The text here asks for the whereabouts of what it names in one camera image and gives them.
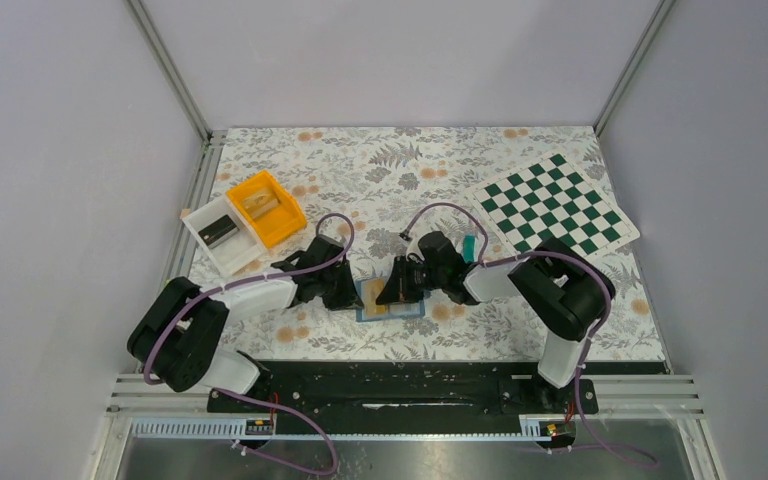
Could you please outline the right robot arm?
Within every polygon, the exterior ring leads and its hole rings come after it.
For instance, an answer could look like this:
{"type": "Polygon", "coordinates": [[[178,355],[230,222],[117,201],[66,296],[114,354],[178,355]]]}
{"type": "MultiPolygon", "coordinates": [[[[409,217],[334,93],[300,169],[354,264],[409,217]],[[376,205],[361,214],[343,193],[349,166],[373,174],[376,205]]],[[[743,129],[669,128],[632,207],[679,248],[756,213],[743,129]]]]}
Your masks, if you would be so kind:
{"type": "Polygon", "coordinates": [[[375,303],[415,304],[435,290],[460,305],[524,299],[548,329],[538,376],[557,389],[583,368],[586,345],[609,316],[616,295],[605,274],[558,238],[502,260],[468,262],[446,235],[432,231],[394,258],[375,303]]]}

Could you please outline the blue card holder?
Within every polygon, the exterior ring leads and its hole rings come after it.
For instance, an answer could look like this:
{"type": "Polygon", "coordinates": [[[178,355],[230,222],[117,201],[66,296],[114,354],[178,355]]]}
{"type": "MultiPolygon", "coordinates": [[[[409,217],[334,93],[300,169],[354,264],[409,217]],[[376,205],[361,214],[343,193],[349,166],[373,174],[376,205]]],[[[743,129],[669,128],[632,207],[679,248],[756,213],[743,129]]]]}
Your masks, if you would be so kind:
{"type": "MultiPolygon", "coordinates": [[[[357,280],[355,282],[357,293],[360,295],[360,297],[363,300],[363,283],[366,282],[369,279],[362,279],[357,280]]],[[[422,318],[425,316],[425,304],[423,301],[420,301],[416,304],[395,304],[395,305],[386,305],[388,307],[388,313],[384,316],[377,317],[377,318],[366,318],[364,316],[364,309],[363,310],[355,310],[356,312],[356,321],[359,323],[366,323],[366,322],[375,322],[375,321],[384,321],[384,320],[394,320],[394,319],[416,319],[416,318],[422,318]]]]}

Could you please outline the gold credit card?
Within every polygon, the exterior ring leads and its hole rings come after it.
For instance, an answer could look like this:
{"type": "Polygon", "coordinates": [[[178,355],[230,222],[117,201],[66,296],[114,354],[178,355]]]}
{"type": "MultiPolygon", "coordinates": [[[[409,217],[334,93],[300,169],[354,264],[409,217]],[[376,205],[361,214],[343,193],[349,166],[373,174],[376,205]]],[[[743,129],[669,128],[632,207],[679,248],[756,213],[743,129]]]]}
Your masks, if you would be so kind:
{"type": "Polygon", "coordinates": [[[388,313],[386,305],[379,305],[377,299],[386,285],[386,280],[379,277],[369,279],[363,283],[364,316],[377,318],[388,313]]]}

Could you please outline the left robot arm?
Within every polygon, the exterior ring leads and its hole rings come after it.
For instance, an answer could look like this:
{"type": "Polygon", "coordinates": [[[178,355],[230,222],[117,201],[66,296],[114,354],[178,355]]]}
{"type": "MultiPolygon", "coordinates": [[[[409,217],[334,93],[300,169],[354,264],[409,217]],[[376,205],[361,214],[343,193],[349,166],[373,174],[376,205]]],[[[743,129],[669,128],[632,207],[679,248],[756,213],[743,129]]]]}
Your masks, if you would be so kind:
{"type": "Polygon", "coordinates": [[[201,385],[245,394],[261,368],[246,354],[219,346],[228,318],[257,317],[316,298],[331,311],[363,307],[344,246],[323,234],[262,275],[208,296],[186,277],[171,280],[131,333],[126,349],[176,393],[201,385]]]}

